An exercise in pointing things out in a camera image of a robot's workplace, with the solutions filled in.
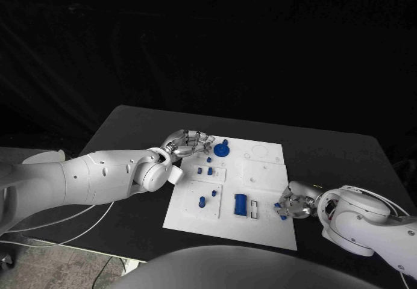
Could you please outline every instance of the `blue part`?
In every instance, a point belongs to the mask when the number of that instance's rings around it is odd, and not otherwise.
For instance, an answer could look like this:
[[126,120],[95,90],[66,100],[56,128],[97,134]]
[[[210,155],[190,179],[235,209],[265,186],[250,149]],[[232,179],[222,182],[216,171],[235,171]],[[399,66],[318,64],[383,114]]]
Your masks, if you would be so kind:
[[235,215],[246,216],[245,200],[245,194],[235,194]]
[[227,148],[227,140],[223,140],[223,143],[214,145],[213,152],[214,155],[220,158],[227,155],[227,153],[230,152],[230,149]]
[[203,207],[206,206],[206,198],[204,198],[204,197],[198,197],[197,206],[198,206],[200,208],[203,208]]

